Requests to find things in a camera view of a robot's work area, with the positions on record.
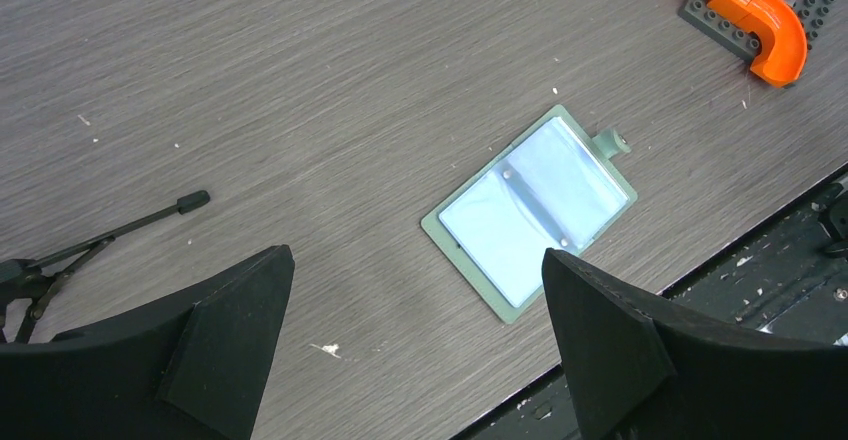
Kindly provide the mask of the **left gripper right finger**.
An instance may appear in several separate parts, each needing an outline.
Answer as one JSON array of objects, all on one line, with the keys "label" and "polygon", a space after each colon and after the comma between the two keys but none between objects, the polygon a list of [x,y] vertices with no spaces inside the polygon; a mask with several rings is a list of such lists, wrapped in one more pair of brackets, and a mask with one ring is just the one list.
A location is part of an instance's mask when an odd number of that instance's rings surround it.
[{"label": "left gripper right finger", "polygon": [[843,439],[847,351],[732,325],[548,249],[542,280],[585,439]]}]

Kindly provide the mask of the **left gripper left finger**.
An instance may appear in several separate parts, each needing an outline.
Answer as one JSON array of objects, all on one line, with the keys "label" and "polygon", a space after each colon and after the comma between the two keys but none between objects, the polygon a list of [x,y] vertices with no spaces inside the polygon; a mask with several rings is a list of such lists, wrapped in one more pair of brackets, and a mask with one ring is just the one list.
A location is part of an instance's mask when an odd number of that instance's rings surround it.
[{"label": "left gripper left finger", "polygon": [[5,439],[247,439],[295,262],[269,247],[121,314],[1,348]]}]

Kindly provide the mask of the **green leather card holder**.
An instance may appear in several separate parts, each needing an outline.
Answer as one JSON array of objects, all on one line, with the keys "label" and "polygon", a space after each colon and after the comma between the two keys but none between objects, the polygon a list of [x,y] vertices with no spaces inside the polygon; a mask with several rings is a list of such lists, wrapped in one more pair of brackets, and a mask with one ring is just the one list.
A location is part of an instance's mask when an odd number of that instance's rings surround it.
[{"label": "green leather card holder", "polygon": [[547,249],[581,255],[637,200],[612,159],[614,128],[588,134],[555,105],[420,222],[505,324],[543,291]]}]

